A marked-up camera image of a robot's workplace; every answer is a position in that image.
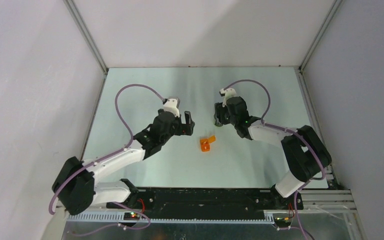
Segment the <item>green pill bottle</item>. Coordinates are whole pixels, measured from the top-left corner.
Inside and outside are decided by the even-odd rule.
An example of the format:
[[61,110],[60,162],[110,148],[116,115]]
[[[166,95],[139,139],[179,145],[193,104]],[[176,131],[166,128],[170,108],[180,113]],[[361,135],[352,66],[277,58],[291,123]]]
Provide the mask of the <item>green pill bottle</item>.
[[214,125],[215,125],[216,127],[222,127],[222,126],[223,126],[223,124],[222,124],[221,122],[219,122],[218,120],[215,120],[215,121],[214,121]]

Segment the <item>orange pill box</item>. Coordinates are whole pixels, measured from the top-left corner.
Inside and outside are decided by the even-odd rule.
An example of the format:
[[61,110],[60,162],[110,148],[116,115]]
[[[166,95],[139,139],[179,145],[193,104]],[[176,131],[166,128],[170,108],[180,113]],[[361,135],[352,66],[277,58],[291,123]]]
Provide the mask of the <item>orange pill box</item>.
[[199,139],[199,144],[200,144],[200,149],[202,152],[209,152],[211,150],[211,144],[216,141],[216,136],[211,135],[210,137],[207,138],[200,138]]

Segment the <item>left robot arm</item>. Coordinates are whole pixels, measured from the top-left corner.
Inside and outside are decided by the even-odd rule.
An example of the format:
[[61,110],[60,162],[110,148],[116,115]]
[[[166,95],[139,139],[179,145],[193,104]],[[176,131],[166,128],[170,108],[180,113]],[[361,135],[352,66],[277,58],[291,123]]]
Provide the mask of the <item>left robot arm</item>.
[[126,179],[103,182],[103,178],[155,155],[173,136],[191,136],[195,127],[191,112],[185,111],[184,117],[185,122],[182,122],[180,117],[159,109],[153,123],[134,135],[128,147],[88,163],[70,157],[51,187],[52,200],[60,200],[72,216],[102,203],[117,202],[125,208],[133,208],[138,202],[133,184]]

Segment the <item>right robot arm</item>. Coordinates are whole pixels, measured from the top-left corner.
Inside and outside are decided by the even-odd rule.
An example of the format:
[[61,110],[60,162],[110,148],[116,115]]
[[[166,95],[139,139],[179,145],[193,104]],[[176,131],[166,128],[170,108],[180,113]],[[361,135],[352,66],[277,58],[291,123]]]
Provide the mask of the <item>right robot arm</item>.
[[284,209],[291,202],[291,195],[316,175],[326,174],[325,168],[332,157],[315,130],[304,125],[287,128],[268,123],[248,112],[245,100],[240,96],[214,105],[214,120],[218,127],[232,125],[238,136],[251,141],[261,141],[283,150],[288,172],[271,188],[271,204]]

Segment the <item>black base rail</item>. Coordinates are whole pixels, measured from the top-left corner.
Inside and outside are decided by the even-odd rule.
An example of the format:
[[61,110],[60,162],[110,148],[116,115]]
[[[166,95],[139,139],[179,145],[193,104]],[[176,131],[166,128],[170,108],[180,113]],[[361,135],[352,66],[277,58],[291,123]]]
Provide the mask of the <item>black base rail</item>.
[[123,204],[151,220],[263,220],[265,211],[304,208],[300,194],[282,198],[268,188],[140,187]]

